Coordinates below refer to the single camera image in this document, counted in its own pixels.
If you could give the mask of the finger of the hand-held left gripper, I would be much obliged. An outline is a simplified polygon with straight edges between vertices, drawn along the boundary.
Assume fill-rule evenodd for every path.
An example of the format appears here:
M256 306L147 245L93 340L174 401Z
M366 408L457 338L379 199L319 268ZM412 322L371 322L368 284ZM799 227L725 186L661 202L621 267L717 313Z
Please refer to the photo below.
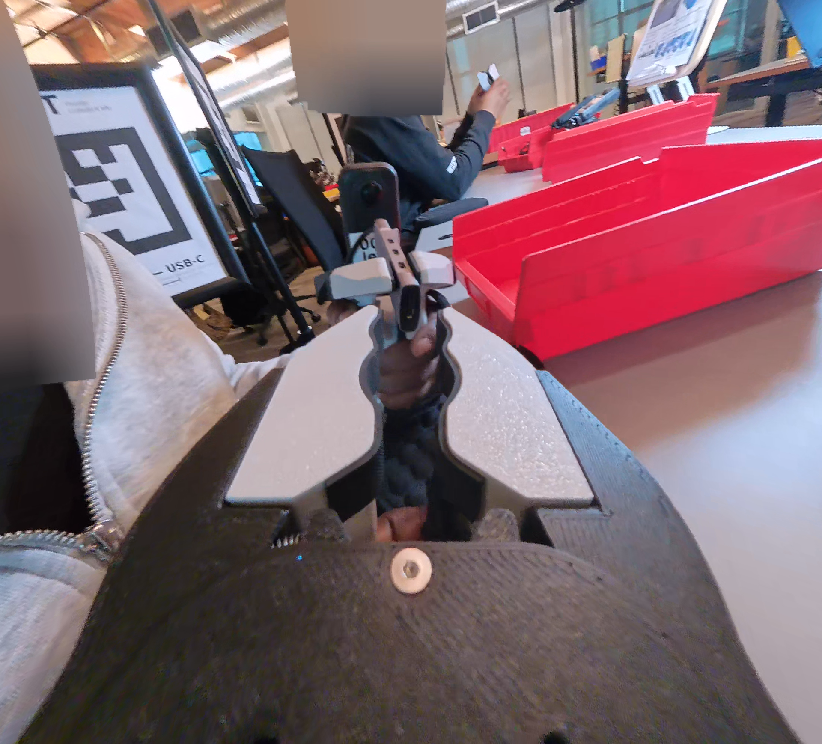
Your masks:
M447 256L413 250L409 263L420 286L453 286L456 283L454 265Z
M370 258L334 269L330 274L333 300L370 303L377 296L390 295L394 290L394 275L385 258Z

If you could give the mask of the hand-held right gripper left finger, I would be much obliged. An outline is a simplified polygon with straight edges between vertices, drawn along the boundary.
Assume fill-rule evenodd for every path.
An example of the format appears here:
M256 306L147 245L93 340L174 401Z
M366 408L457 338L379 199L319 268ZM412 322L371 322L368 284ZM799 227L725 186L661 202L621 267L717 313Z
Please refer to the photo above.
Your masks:
M381 321L376 307L364 307L292 356L226 489L227 505L282 506L303 529L328 508L347 535L375 535Z

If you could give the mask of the grey USB hub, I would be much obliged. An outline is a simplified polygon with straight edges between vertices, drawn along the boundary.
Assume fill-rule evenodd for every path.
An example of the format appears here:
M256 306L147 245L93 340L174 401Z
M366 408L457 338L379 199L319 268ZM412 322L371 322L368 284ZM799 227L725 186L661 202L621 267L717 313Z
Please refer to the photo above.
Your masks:
M426 292L408 262L401 244L400 232L385 219L374 227L375 251L387 266L389 286L376 294L383 320L396 328L396 338L413 339L427 324Z

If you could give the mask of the red divided plastic bin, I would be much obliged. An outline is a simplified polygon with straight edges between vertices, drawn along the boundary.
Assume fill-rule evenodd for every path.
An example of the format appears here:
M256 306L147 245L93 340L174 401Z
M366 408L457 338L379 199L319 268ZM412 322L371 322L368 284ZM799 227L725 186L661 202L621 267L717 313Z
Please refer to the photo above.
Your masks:
M491 329L541 360L819 271L821 141L664 147L453 223Z

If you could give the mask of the person's left forearm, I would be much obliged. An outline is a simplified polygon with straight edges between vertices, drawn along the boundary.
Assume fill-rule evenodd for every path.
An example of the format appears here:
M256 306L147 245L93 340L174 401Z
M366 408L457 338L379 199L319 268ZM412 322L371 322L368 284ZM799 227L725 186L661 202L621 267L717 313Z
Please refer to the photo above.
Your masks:
M265 361L239 363L230 355L223 354L221 357L236 400L242 399L273 370L285 369L291 359L292 354L286 354Z

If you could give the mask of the person's left hand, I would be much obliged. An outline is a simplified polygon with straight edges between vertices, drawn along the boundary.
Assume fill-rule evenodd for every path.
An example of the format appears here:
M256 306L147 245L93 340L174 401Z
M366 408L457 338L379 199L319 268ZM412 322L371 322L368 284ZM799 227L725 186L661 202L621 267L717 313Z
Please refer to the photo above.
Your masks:
M427 299L427 321L412 339L382 351L378 396L386 410L412 410L439 395L436 300Z

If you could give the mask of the black office chair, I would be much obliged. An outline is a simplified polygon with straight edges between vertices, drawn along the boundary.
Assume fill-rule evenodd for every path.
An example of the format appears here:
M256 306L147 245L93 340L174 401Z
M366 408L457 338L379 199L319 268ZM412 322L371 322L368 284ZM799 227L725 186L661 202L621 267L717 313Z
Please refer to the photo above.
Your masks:
M247 148L243 148L242 152L263 190L271 198L273 208L292 223L323 271L329 273L344 265L348 242L342 218L313 181L297 153ZM257 218L247 230L247 241L256 274L261 277L259 288L288 339L280 354L291 354L294 349L314 339L313 328L308 325L303 308L298 305L270 246L264 240Z
M444 202L435 205L414 219L412 233L418 238L426 229L446 225L457 216L480 210L488 205L488 200L482 197L463 198L455 202Z

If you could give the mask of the person's grey zip hoodie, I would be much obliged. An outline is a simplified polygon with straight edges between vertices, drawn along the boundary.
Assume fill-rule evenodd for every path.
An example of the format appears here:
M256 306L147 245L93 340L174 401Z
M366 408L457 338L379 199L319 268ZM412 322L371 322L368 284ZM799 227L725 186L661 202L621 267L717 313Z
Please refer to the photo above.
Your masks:
M60 383L91 526L2 533L1 740L17 742L83 631L109 563L170 473L238 402L224 352L114 241L80 233L95 374Z

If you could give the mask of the black easel sign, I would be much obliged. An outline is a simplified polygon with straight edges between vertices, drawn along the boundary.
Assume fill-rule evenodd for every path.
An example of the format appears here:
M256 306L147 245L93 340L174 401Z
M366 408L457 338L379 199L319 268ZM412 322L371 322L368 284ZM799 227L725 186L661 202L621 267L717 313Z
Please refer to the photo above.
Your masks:
M209 126L207 131L197 129L197 141L207 150L214 170L231 198L239 219L235 234L251 266L252 276L256 277L255 286L265 296L288 340L280 353L291 354L312 341L315 334L306 320L305 309L298 305L258 225L258 219L266 214L266 210L259 202L252 175L200 63L156 0L146 2Z

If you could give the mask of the dark blue-grey device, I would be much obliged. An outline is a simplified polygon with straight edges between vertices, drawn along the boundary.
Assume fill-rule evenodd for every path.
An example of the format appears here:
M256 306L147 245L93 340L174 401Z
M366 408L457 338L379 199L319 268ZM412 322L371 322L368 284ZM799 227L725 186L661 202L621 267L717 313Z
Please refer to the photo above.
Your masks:
M621 90L619 87L610 88L600 94L590 95L561 114L551 124L551 128L555 131L561 131L590 124L596 121L606 108L617 103L620 97Z

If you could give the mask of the white sign black pattern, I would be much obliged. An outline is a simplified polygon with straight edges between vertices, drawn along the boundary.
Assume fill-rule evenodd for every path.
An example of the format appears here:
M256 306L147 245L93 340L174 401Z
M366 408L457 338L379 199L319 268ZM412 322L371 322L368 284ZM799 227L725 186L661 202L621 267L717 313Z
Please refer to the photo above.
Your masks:
M149 68L31 66L73 199L183 308L248 285Z

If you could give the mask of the person's dark clothing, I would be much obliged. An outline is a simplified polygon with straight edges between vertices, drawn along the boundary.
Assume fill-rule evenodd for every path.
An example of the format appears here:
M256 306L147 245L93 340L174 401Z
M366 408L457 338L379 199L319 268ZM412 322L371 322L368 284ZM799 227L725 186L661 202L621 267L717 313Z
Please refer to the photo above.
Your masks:
M62 384L1 393L1 532L81 533L91 513Z

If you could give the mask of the black floor lamp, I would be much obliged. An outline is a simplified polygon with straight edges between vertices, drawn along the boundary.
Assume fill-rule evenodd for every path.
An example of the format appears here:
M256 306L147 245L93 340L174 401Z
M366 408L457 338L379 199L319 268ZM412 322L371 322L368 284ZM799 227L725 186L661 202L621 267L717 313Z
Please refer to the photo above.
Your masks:
M568 13L570 17L570 44L575 101L581 102L580 43L578 38L577 11L587 0L563 0L555 8L555 13Z

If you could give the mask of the white sign stand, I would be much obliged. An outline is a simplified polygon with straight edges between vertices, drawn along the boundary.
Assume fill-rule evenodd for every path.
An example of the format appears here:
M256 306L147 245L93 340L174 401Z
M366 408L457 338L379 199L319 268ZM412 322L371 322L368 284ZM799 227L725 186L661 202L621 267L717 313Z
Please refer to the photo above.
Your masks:
M684 75L674 80L648 85L645 94L652 105L666 102L686 102L695 95L692 75Z

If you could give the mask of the wooden table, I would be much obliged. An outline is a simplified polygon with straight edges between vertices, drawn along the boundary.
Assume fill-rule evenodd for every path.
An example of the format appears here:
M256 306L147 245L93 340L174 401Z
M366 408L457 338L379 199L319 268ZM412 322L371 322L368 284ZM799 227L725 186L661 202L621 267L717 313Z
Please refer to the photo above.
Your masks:
M821 68L813 66L805 52L730 76L706 81L705 92L724 91L728 101L767 98L767 128L783 126L786 101L796 92L820 92Z

